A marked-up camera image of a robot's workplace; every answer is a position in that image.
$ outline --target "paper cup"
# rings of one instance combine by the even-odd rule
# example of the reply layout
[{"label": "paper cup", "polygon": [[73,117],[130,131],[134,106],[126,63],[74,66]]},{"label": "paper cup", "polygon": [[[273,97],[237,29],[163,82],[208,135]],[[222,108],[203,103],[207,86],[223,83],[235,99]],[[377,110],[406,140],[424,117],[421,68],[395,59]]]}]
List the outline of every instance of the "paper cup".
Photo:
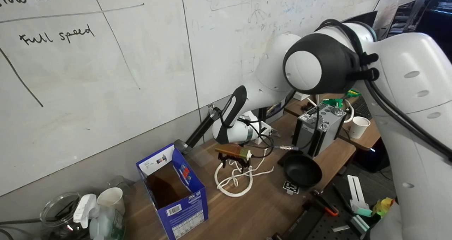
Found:
[{"label": "paper cup", "polygon": [[355,116],[352,120],[352,127],[350,127],[350,138],[360,138],[369,125],[370,121],[368,119],[360,116]]},{"label": "paper cup", "polygon": [[124,208],[123,191],[118,187],[104,190],[97,198],[97,204],[114,207],[121,215],[124,215],[126,211]]}]

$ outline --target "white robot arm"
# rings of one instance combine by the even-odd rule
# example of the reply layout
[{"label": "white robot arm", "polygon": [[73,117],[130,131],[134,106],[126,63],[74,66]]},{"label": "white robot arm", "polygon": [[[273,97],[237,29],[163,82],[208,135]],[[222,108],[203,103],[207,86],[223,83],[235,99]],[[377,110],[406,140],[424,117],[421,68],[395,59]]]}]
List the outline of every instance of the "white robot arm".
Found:
[{"label": "white robot arm", "polygon": [[[399,200],[367,239],[450,239],[450,61],[425,34],[376,41],[365,24],[347,23],[346,29],[324,24],[303,38],[283,34],[269,42],[257,69],[213,124],[215,139],[224,144],[257,138],[253,128],[237,119],[257,120],[250,110],[280,102],[292,88],[321,94],[343,93],[354,86],[363,94],[388,151]],[[388,110],[389,103],[399,111]],[[405,120],[397,121],[404,115]],[[260,130],[258,122],[252,124]],[[413,124],[419,128],[410,128]]]}]

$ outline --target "spray bottle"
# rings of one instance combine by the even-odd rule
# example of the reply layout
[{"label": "spray bottle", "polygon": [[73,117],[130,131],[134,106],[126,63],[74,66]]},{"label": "spray bottle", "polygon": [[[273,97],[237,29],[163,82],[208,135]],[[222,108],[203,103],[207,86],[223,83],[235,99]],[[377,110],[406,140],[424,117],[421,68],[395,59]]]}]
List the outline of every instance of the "spray bottle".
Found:
[{"label": "spray bottle", "polygon": [[113,207],[97,204],[96,195],[86,194],[74,212],[74,222],[85,229],[89,224],[89,235],[94,240],[124,240],[126,228],[123,216]]}]

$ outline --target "barcode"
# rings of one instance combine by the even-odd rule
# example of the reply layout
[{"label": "barcode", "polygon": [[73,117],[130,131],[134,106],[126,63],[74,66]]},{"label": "barcode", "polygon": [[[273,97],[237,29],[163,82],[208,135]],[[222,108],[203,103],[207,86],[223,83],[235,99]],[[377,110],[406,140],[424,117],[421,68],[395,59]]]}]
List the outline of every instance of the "barcode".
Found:
[{"label": "barcode", "polygon": [[166,210],[166,214],[168,216],[171,216],[171,215],[173,215],[173,214],[175,214],[175,213],[177,213],[178,211],[181,211],[181,210],[182,210],[182,206],[180,206],[180,204],[179,204],[177,206],[174,206],[174,207]]}]

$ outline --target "yellow object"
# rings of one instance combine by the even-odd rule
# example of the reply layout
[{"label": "yellow object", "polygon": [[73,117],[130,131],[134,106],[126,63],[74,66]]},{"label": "yellow object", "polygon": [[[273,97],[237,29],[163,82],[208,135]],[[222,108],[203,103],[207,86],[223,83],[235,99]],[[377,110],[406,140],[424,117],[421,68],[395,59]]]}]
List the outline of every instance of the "yellow object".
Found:
[{"label": "yellow object", "polygon": [[379,216],[381,216],[381,218],[383,218],[389,211],[389,208],[391,207],[392,203],[393,203],[392,198],[385,198],[383,200],[379,200],[372,209],[372,216],[374,214],[378,214]]}]

